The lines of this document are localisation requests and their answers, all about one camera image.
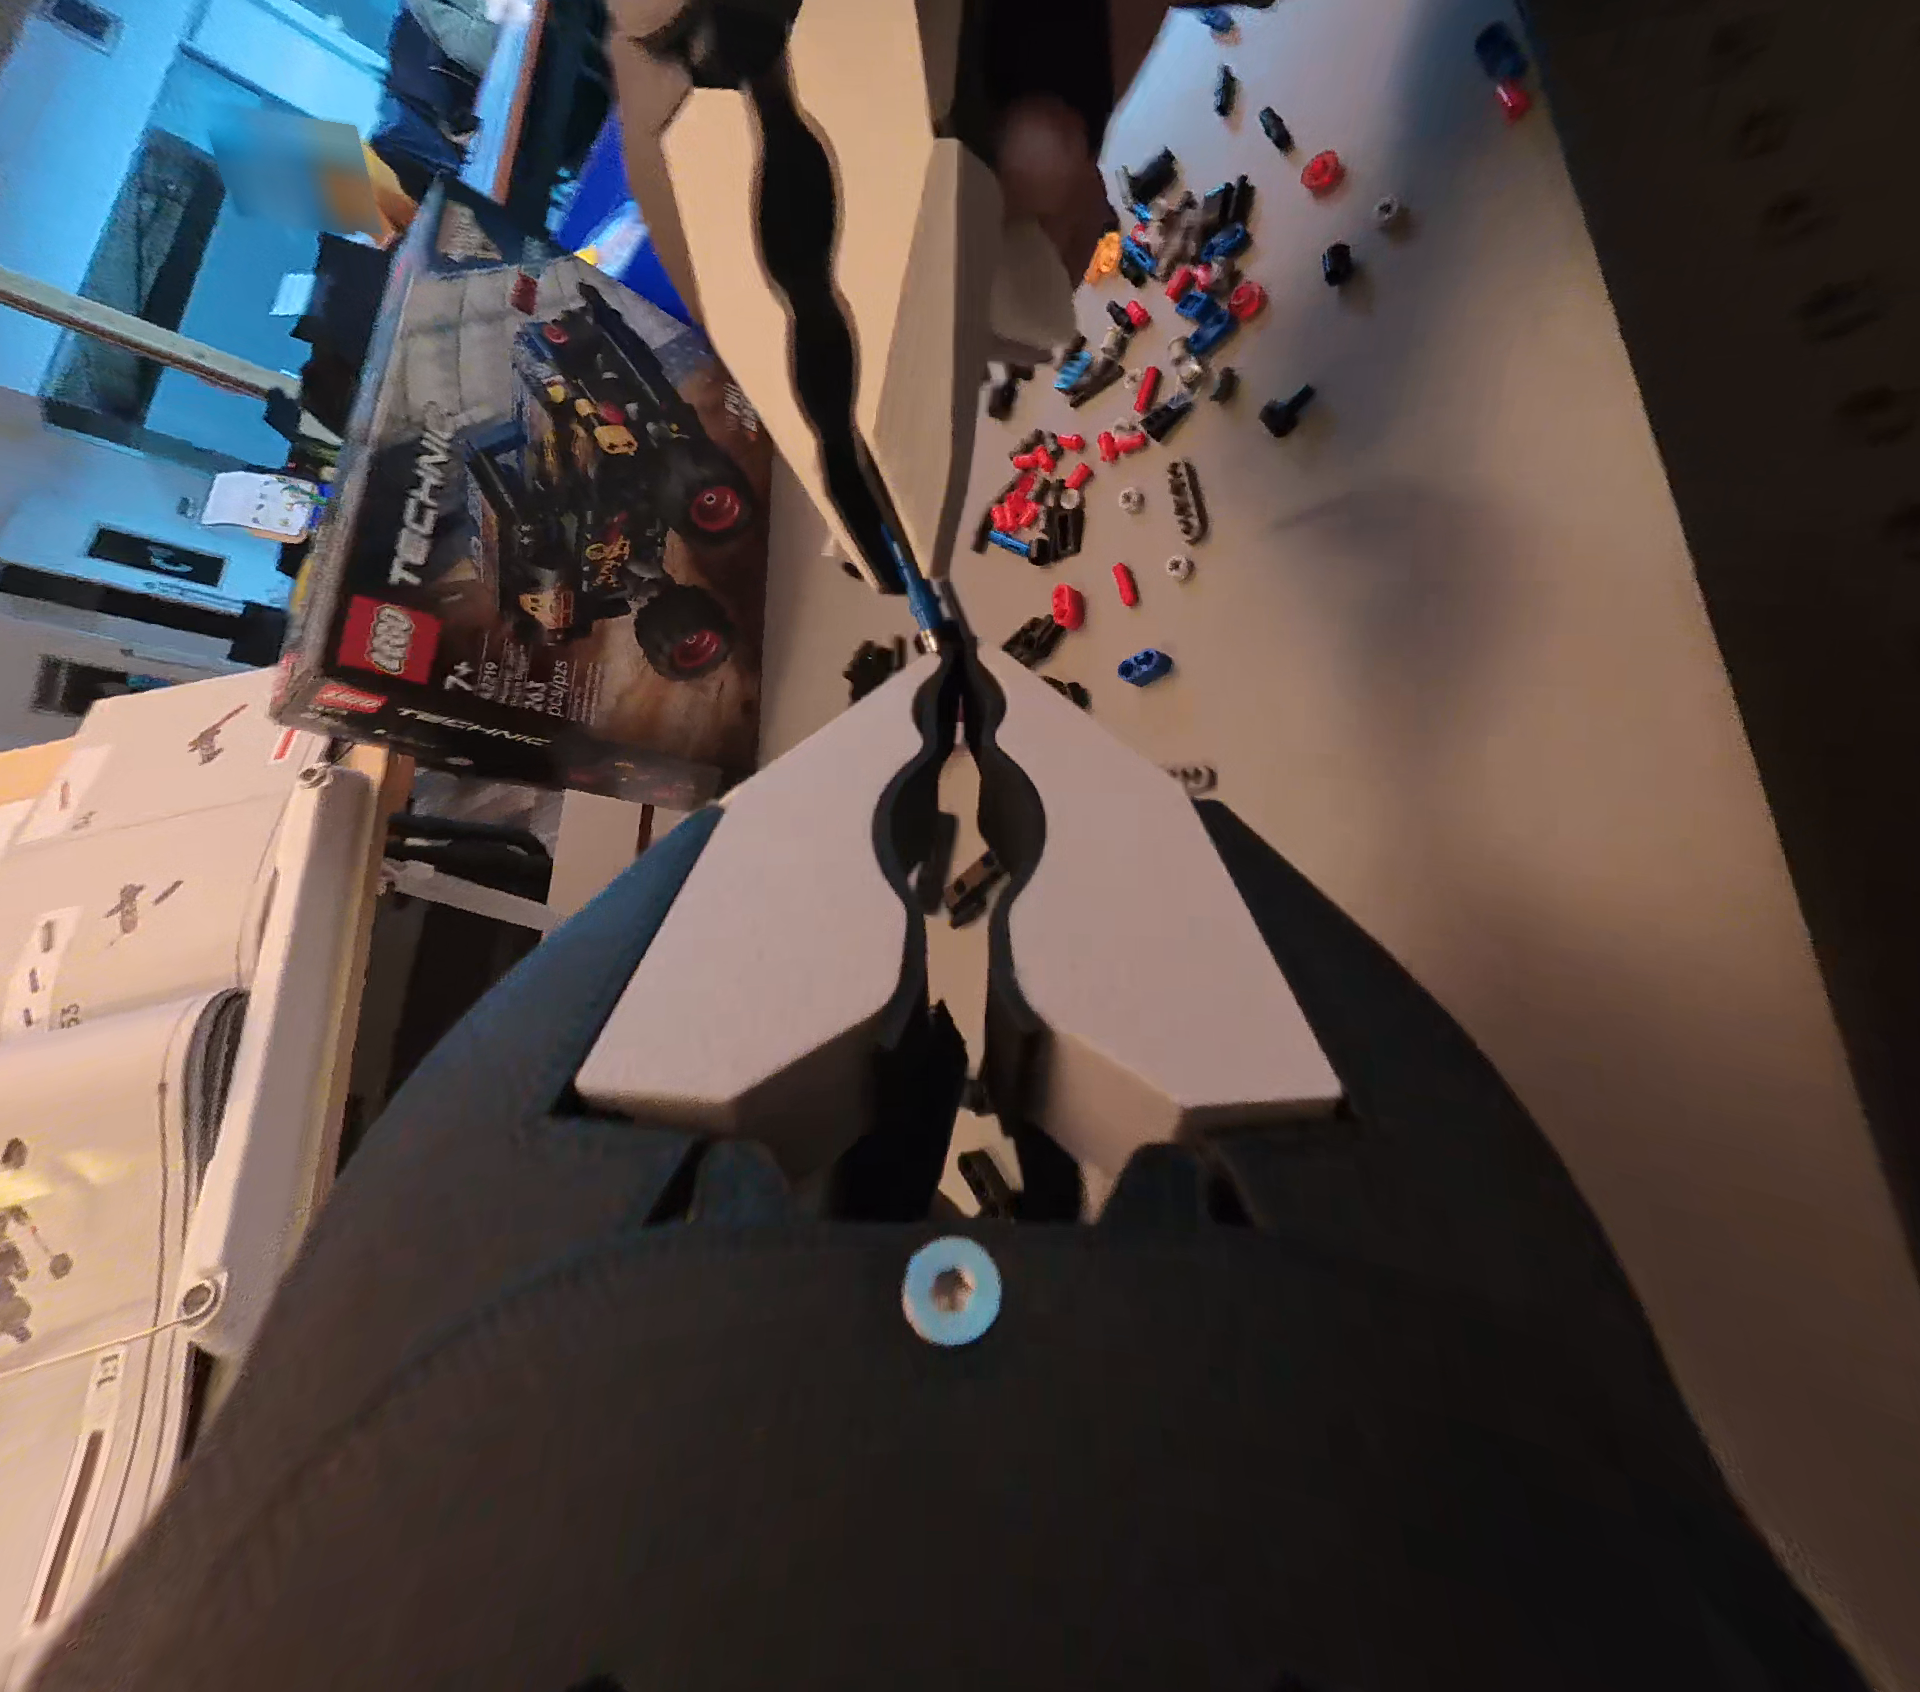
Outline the blue storage bin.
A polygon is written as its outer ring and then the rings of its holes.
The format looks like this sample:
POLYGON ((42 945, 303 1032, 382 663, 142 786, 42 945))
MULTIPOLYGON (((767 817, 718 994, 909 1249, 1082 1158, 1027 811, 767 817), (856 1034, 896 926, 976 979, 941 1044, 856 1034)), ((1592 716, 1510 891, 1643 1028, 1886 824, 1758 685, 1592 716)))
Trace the blue storage bin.
POLYGON ((616 112, 609 112, 588 145, 571 196, 558 201, 550 236, 573 255, 593 253, 588 265, 616 283, 648 261, 651 236, 630 190, 616 112))

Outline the grey desk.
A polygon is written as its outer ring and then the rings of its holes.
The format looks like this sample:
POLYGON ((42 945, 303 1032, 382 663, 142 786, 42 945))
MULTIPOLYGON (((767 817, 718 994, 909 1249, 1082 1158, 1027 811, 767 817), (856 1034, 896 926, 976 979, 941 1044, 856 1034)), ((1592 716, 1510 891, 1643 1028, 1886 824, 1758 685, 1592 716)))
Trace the grey desk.
POLYGON ((1516 0, 1189 16, 1117 112, 1258 190, 1240 394, 1181 438, 1212 538, 1095 492, 1095 719, 1219 790, 1557 1143, 1742 1503, 1917 1689, 1917 1272, 1516 0), (1154 649, 1173 672, 1130 687, 1154 649))

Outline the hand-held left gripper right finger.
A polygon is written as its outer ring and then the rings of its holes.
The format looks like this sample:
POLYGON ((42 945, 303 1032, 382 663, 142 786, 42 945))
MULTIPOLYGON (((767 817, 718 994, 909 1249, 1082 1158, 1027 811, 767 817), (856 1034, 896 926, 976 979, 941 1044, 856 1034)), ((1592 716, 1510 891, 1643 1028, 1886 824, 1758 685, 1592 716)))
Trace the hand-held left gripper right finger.
POLYGON ((1004 868, 980 1080, 1031 1217, 1147 1151, 1332 1115, 1345 1086, 1200 804, 1045 676, 967 661, 976 819, 1004 868))

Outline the blue toy pin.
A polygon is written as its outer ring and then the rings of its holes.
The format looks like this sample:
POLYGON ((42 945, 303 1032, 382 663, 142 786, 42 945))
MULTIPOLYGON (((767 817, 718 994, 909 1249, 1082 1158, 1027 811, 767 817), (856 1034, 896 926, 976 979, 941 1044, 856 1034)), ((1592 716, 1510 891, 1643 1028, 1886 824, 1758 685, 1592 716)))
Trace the blue toy pin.
POLYGON ((916 624, 919 646, 929 657, 945 657, 954 645, 954 621, 943 590, 921 570, 914 554, 901 543, 895 528, 883 527, 881 540, 896 569, 903 597, 916 624))

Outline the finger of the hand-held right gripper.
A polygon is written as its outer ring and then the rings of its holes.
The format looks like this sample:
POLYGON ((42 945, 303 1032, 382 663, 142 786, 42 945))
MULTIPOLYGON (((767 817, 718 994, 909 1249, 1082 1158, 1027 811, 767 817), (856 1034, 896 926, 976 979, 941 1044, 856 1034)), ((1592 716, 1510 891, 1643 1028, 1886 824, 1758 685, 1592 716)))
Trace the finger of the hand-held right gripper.
POLYGON ((883 540, 945 581, 972 470, 1003 204, 986 165, 937 130, 921 10, 800 0, 786 62, 829 156, 829 278, 852 351, 856 481, 883 540))
POLYGON ((893 512, 854 435, 858 342, 833 270, 837 163, 792 67, 699 85, 661 151, 711 345, 830 540, 876 593, 901 597, 893 512))

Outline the scattered black toy beams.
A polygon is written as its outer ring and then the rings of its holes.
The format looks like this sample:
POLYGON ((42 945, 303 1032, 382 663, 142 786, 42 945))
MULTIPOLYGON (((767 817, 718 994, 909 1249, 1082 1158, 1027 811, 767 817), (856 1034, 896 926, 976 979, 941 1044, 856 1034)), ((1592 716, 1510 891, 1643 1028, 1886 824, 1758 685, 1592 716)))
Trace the scattered black toy beams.
MULTIPOLYGON (((865 640, 849 658, 843 678, 849 703, 860 704, 909 664, 907 640, 865 640)), ((922 821, 919 840, 907 851, 909 883, 926 917, 945 917, 954 929, 968 929, 986 917, 1008 873, 998 853, 985 848, 972 862, 958 864, 962 823, 937 796, 922 821)))

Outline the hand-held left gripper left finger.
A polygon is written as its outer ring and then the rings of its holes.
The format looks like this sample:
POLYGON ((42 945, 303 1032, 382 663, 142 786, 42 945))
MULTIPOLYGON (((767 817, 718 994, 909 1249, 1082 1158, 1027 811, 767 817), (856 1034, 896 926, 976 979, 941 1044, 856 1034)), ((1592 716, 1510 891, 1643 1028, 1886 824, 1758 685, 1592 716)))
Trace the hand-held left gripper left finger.
POLYGON ((943 657, 718 807, 578 1074, 587 1105, 769 1155, 835 1217, 926 1217, 967 1049, 907 853, 941 795, 943 657))

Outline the dark toy set box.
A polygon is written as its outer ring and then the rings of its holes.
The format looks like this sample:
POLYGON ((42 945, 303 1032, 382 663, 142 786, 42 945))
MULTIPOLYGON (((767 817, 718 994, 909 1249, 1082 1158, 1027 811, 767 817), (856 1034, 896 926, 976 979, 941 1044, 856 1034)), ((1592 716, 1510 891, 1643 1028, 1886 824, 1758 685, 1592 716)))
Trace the dark toy set box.
POLYGON ((395 249, 275 719, 699 811, 756 768, 770 481, 699 330, 439 181, 395 249))

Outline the building instruction booklet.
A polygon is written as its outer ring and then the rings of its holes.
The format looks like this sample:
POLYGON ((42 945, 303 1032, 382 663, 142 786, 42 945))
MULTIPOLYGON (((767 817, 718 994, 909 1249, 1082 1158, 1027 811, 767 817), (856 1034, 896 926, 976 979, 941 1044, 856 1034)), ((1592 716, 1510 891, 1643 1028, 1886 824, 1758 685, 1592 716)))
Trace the building instruction booklet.
POLYGON ((281 828, 259 671, 92 706, 2 856, 2 1653, 23 1689, 181 1465, 187 1235, 281 828))

